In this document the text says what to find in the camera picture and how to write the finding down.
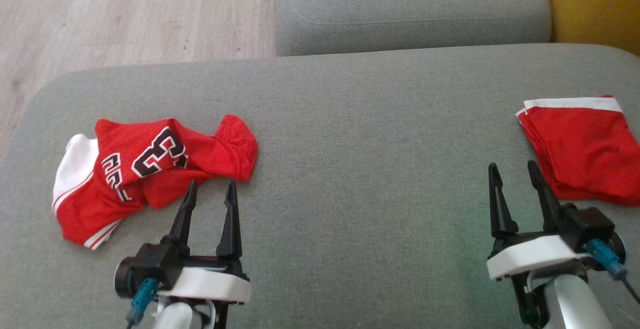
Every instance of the white fabric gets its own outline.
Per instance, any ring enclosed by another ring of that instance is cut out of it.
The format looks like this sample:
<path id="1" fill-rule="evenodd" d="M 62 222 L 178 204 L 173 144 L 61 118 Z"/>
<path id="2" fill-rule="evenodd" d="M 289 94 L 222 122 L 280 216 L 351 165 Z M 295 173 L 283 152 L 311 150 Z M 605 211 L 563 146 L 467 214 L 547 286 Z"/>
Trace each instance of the white fabric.
<path id="1" fill-rule="evenodd" d="M 55 173 L 51 209 L 58 212 L 66 197 L 86 184 L 94 174 L 98 158 L 98 139 L 89 139 L 84 134 L 74 135 L 66 144 L 66 152 Z"/>
<path id="2" fill-rule="evenodd" d="M 103 244 L 103 242 L 105 242 L 109 239 L 110 236 L 112 236 L 112 232 L 114 231 L 114 229 L 116 229 L 120 222 L 121 220 L 115 220 L 111 224 L 105 226 L 100 231 L 98 231 L 98 233 L 95 233 L 90 238 L 88 238 L 84 242 L 84 246 L 90 248 L 91 250 L 96 250 L 96 248 L 99 247 L 100 244 Z"/>
<path id="3" fill-rule="evenodd" d="M 617 111 L 622 113 L 622 108 L 615 98 L 553 98 L 534 99 L 524 101 L 524 109 L 531 108 L 585 108 L 590 110 Z"/>

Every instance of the gray couch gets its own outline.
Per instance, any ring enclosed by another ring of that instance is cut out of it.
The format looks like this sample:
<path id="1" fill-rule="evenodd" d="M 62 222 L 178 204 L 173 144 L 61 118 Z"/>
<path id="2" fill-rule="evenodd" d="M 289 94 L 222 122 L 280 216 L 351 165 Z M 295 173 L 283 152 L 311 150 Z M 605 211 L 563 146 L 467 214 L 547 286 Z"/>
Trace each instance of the gray couch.
<path id="1" fill-rule="evenodd" d="M 613 94 L 640 135 L 640 58 L 585 44 L 513 44 L 114 67 L 67 74 L 30 104 L 0 163 L 4 328 L 124 328 L 114 269 L 169 228 L 177 203 L 130 217 L 95 252 L 50 209 L 67 140 L 97 119 L 176 117 L 211 133 L 226 113 L 260 145 L 238 186 L 252 301 L 229 328 L 515 328 L 510 283 L 487 274 L 487 166 L 523 231 L 541 227 L 514 113 L 526 99 Z M 226 181 L 199 191 L 190 245 L 215 250 Z M 617 224 L 640 283 L 640 213 Z M 605 273 L 590 286 L 617 328 L 637 304 Z M 144 328 L 153 321 L 146 319 Z"/>
<path id="2" fill-rule="evenodd" d="M 279 56 L 544 43 L 548 0 L 276 0 Z"/>

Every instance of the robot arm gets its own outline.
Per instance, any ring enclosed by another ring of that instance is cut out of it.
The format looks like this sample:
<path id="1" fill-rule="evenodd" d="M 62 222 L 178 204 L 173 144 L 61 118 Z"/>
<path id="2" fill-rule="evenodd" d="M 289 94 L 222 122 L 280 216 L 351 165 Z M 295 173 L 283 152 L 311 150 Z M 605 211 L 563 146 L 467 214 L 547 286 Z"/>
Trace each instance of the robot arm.
<path id="1" fill-rule="evenodd" d="M 598 208 L 560 205 L 535 161 L 528 162 L 528 172 L 544 224 L 542 231 L 518 233 L 498 167 L 489 165 L 489 277 L 511 279 L 520 319 L 532 328 L 611 328 L 587 285 L 587 270 L 608 270 L 613 279 L 625 280 L 626 250 L 615 225 Z"/>
<path id="2" fill-rule="evenodd" d="M 225 329 L 233 304 L 251 299 L 251 283 L 244 273 L 238 192 L 229 183 L 226 218 L 215 256 L 194 256 L 188 246 L 197 183 L 190 184 L 169 234 L 159 244 L 143 244 L 135 256 L 121 261 L 114 286 L 121 298 L 132 299 L 128 328 L 139 325 L 147 306 L 158 302 L 154 329 L 182 329 L 199 318 L 204 329 Z M 206 305 L 208 313 L 195 307 Z"/>

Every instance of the cable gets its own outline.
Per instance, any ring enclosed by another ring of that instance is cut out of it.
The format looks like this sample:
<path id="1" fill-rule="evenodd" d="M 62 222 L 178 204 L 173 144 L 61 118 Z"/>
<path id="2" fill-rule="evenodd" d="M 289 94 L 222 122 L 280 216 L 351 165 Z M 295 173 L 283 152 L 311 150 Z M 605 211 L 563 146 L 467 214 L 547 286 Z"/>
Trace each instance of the cable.
<path id="1" fill-rule="evenodd" d="M 536 270 L 534 269 L 528 272 L 528 275 L 526 276 L 526 292 L 527 293 L 533 293 L 533 290 L 534 290 L 533 279 L 535 275 L 536 275 Z"/>
<path id="2" fill-rule="evenodd" d="M 211 321 L 208 322 L 208 325 L 206 325 L 205 329 L 214 329 L 216 327 L 216 305 L 212 300 L 206 300 L 206 304 L 208 305 Z"/>
<path id="3" fill-rule="evenodd" d="M 146 278 L 138 288 L 137 292 L 131 299 L 131 309 L 125 316 L 128 322 L 127 329 L 131 329 L 134 325 L 140 325 L 142 318 L 145 316 L 147 307 L 155 299 L 158 293 L 160 282 L 157 279 Z"/>
<path id="4" fill-rule="evenodd" d="M 606 269 L 614 281 L 619 281 L 627 275 L 628 270 L 620 263 L 620 258 L 599 238 L 590 240 L 584 249 L 591 254 L 593 260 Z"/>
<path id="5" fill-rule="evenodd" d="M 624 284 L 624 287 L 626 288 L 626 290 L 629 291 L 629 294 L 631 294 L 631 297 L 633 297 L 633 299 L 635 299 L 635 301 L 638 302 L 638 304 L 640 304 L 640 296 L 638 296 L 638 293 L 634 290 L 634 288 L 631 287 L 631 284 L 627 280 L 627 277 L 623 276 L 622 279 L 620 279 L 620 281 L 622 281 L 622 284 Z"/>

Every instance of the folded red shorts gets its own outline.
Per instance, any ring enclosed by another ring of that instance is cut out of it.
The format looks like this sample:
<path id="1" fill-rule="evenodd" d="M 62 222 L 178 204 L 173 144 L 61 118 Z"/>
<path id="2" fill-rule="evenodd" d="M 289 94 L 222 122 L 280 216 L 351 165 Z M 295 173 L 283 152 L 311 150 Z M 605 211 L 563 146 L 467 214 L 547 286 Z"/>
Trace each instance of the folded red shorts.
<path id="1" fill-rule="evenodd" d="M 147 203 L 160 209 L 182 197 L 191 181 L 248 181 L 258 156 L 256 138 L 234 115 L 226 115 L 213 135 L 176 119 L 99 119 L 95 132 L 96 139 L 77 134 L 69 140 L 51 204 L 62 237 L 90 249 Z"/>
<path id="2" fill-rule="evenodd" d="M 559 199 L 640 206 L 640 146 L 615 98 L 527 100 L 516 117 Z"/>

